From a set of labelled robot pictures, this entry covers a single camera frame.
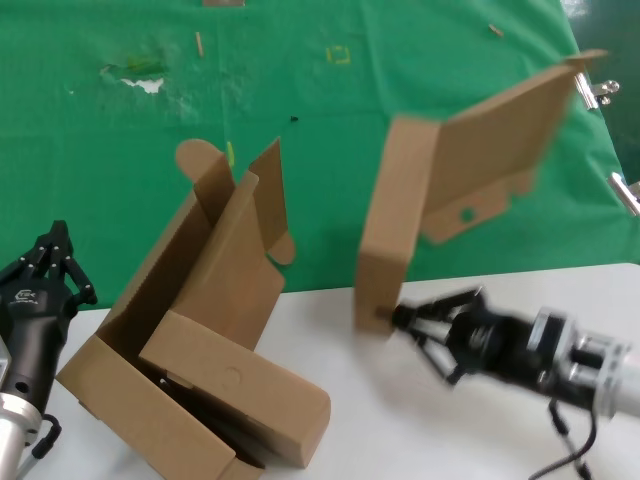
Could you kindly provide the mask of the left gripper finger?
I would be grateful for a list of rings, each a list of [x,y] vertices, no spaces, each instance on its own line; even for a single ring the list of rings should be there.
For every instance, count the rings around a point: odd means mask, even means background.
[[[69,235],[67,223],[56,220],[51,229],[51,266],[49,277],[64,281],[69,276],[78,292],[73,295],[76,305],[96,305],[98,298],[95,288],[88,276],[73,257],[73,245]]]
[[[45,263],[50,257],[52,233],[53,230],[50,230],[38,236],[30,250],[1,270],[1,279],[16,280],[42,274],[47,269]]]

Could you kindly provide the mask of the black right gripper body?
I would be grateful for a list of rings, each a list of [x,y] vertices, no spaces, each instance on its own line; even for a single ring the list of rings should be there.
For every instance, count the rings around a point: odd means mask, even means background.
[[[449,352],[456,362],[449,382],[482,374],[505,383],[536,383],[538,366],[526,349],[533,323],[490,311],[461,309],[450,319]]]

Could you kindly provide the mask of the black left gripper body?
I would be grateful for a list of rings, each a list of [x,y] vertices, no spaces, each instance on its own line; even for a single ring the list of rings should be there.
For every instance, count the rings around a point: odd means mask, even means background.
[[[45,406],[55,380],[70,321],[73,294],[62,281],[17,280],[1,287],[2,324],[11,356],[1,391]]]

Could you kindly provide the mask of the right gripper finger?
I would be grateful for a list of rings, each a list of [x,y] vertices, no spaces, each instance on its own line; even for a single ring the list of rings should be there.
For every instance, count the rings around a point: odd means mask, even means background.
[[[456,385],[465,375],[465,370],[447,346],[451,328],[450,324],[417,324],[402,329],[402,332],[445,384]]]
[[[401,303],[394,309],[394,324],[413,325],[418,319],[451,323],[456,309],[484,305],[481,288],[440,297],[420,305]]]

